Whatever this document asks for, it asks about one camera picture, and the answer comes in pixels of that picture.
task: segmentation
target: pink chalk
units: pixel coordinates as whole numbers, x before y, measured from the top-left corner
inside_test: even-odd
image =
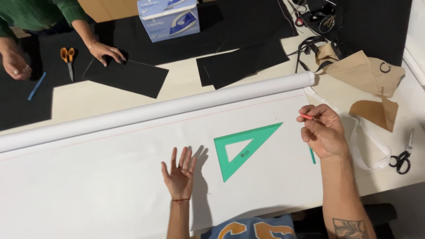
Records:
[[[306,114],[300,114],[300,116],[301,116],[301,117],[303,117],[303,118],[306,118],[306,119],[308,119],[308,120],[313,119],[313,117],[308,116],[308,115],[306,115]]]

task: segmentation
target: orange-handled scissors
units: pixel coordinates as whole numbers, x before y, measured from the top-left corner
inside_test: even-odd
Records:
[[[67,50],[65,47],[60,49],[60,57],[68,64],[69,76],[71,81],[74,82],[74,72],[72,71],[72,62],[74,61],[74,48]]]

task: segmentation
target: triangle ruler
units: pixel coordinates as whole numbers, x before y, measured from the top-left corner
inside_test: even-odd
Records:
[[[283,124],[277,123],[214,139],[223,181],[226,182],[251,155]],[[251,140],[234,158],[229,159],[226,145]]]

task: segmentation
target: open hand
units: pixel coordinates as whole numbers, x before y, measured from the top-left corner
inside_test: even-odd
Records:
[[[115,47],[107,46],[100,42],[94,42],[89,47],[90,53],[98,59],[105,67],[107,67],[107,63],[102,58],[103,55],[111,56],[115,59],[117,63],[122,63],[126,61],[124,55]]]
[[[31,67],[19,53],[10,50],[2,56],[4,69],[13,79],[27,80],[31,76]]]
[[[305,119],[298,116],[297,121],[304,122],[301,137],[321,160],[332,156],[343,158],[348,156],[349,150],[344,137],[344,128],[335,111],[328,105],[321,104],[303,106],[298,112],[313,117],[313,119]]]
[[[171,155],[170,173],[168,173],[165,163],[161,162],[164,182],[170,191],[172,200],[190,199],[192,196],[193,171],[196,166],[196,157],[193,157],[192,163],[190,163],[192,150],[187,151],[187,147],[184,147],[178,161],[179,166],[176,167],[176,155],[177,148],[174,148]]]

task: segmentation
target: tattoo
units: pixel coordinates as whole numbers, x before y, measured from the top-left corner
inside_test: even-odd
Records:
[[[366,225],[361,221],[334,218],[335,234],[339,239],[369,239]]]

